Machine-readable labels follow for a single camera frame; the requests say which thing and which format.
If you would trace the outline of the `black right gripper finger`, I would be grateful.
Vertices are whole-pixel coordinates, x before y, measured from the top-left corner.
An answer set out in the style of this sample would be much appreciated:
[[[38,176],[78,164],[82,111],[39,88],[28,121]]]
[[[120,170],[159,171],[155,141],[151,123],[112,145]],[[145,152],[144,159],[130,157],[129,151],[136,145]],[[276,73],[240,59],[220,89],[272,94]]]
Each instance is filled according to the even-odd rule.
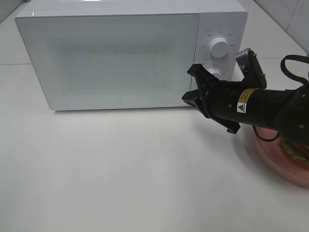
[[[186,92],[182,96],[182,101],[197,109],[205,118],[210,118],[206,110],[205,100],[198,89]]]
[[[195,78],[197,88],[202,89],[203,87],[210,87],[214,83],[218,82],[219,79],[208,72],[202,64],[193,64],[187,71],[187,73]]]

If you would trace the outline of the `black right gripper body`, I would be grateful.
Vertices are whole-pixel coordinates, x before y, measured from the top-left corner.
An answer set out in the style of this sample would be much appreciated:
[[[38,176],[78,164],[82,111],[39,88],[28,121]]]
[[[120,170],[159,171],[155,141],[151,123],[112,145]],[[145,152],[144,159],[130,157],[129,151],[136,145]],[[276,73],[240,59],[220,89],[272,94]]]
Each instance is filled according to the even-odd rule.
[[[237,133],[240,124],[233,113],[236,105],[233,94],[240,89],[240,81],[220,81],[217,78],[202,81],[203,116],[224,126],[227,132]]]

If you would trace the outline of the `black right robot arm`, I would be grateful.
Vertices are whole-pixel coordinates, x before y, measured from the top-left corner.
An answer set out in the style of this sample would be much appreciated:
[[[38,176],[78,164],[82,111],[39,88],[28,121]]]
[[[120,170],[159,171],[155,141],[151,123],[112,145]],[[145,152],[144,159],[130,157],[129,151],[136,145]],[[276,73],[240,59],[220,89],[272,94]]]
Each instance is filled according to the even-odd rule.
[[[197,89],[182,100],[235,134],[240,124],[275,130],[291,143],[309,144],[309,89],[269,90],[244,81],[219,80],[201,64],[187,71]]]

